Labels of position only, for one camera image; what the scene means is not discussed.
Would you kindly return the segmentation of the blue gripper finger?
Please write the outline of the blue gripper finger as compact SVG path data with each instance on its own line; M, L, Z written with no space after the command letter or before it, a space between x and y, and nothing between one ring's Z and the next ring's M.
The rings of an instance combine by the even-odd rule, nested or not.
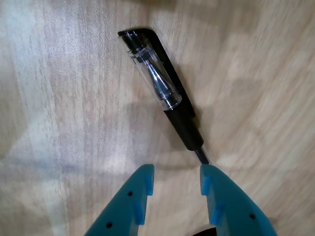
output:
M275 236L271 222L255 202L223 171L200 167L201 195L207 198L210 225L219 236Z
M140 166L123 184L99 217L87 236L136 236L144 225L147 198L153 195L155 167Z

